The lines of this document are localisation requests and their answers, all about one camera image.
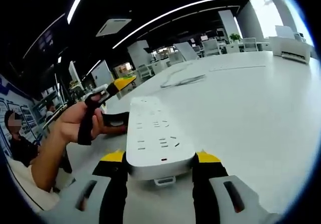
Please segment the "black ceiling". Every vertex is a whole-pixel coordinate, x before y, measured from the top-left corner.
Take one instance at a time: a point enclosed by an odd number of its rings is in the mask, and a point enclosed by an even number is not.
[[[35,95],[45,87],[45,83],[50,84],[52,77],[46,77],[45,73],[50,72],[48,68],[57,62],[62,51],[62,68],[68,69],[69,61],[75,60],[79,75],[83,75],[102,58],[111,66],[128,61],[127,46],[145,33],[140,39],[146,39],[152,47],[157,47],[174,41],[175,36],[184,32],[206,30],[213,24],[219,24],[217,10],[200,12],[176,21],[173,19],[204,9],[243,7],[248,0],[211,1],[182,9],[153,22],[112,49],[141,25],[197,1],[201,0],[81,0],[68,25],[67,15],[74,0],[6,0],[4,4],[8,7],[5,10],[3,47],[6,50],[6,65],[2,73],[26,92]],[[238,7],[229,9],[233,14],[239,10]],[[28,51],[39,35],[60,16]],[[116,34],[96,38],[97,32],[110,18],[129,18],[132,21]]]

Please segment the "person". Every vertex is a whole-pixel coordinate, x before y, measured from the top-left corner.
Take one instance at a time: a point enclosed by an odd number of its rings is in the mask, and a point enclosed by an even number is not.
[[[56,111],[56,108],[54,106],[54,103],[52,101],[48,102],[46,104],[46,109],[47,109],[47,112],[46,112],[46,121],[48,121],[52,115],[54,115],[54,112]]]
[[[99,100],[100,96],[92,97],[93,100]],[[38,212],[41,209],[35,205],[39,204],[42,209],[49,210],[59,200],[57,194],[52,192],[60,160],[63,156],[66,146],[70,142],[77,143],[80,122],[82,121],[87,106],[84,102],[78,102],[66,109],[55,121],[52,131],[44,140],[38,156],[31,165],[26,168],[21,163],[9,160],[16,179],[21,186],[34,200],[33,202],[26,198],[27,202]],[[106,127],[103,123],[101,110],[97,108],[92,117],[93,128],[91,131],[92,139],[100,134],[123,134],[126,127]]]
[[[11,134],[9,142],[13,159],[22,162],[28,167],[37,157],[39,147],[20,135],[22,118],[19,114],[8,110],[5,113],[5,126]]]

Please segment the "black shirt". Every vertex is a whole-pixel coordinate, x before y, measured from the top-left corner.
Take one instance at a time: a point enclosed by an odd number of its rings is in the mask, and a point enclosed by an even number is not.
[[[20,140],[11,139],[11,153],[14,160],[22,162],[26,167],[38,155],[38,146],[30,143],[26,138],[19,136]]]

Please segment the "table surface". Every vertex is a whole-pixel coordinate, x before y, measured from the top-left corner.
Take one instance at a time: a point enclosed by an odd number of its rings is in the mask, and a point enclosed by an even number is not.
[[[160,88],[170,73],[184,67],[169,84],[200,74],[206,78]],[[320,68],[313,58],[304,65],[272,52],[247,52],[176,64],[127,94],[109,113],[129,111],[135,96],[157,96],[196,150],[220,158],[229,175],[256,191],[269,212],[284,213],[311,174],[321,129]],[[103,155],[125,146],[126,135],[98,137],[85,156],[78,156],[82,164],[75,178],[90,178]],[[165,188],[129,178],[127,188],[124,223],[195,223],[190,173]]]

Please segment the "power strip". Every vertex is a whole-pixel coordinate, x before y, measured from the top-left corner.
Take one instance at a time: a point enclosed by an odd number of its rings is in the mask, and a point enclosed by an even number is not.
[[[126,159],[131,176],[162,179],[189,171],[194,145],[157,97],[131,100]]]

